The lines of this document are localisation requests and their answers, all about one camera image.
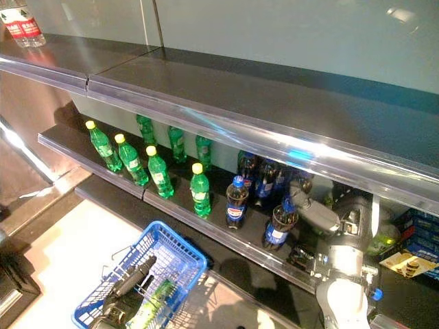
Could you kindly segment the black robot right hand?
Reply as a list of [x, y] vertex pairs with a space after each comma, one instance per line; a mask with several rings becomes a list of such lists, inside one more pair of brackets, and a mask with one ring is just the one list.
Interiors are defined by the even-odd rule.
[[303, 183], [292, 180], [289, 196], [299, 215], [309, 224], [332, 234], [332, 245], [349, 245], [365, 252], [377, 234], [380, 197], [351, 186], [335, 183], [331, 208], [312, 199]]

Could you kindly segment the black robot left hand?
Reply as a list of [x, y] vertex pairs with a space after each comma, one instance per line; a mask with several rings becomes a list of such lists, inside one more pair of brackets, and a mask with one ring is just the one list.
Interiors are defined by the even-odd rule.
[[156, 256], [150, 256], [143, 264], [131, 266], [115, 283], [104, 302], [102, 315], [105, 320], [122, 326], [136, 315], [143, 296], [135, 287], [141, 287], [156, 260]]

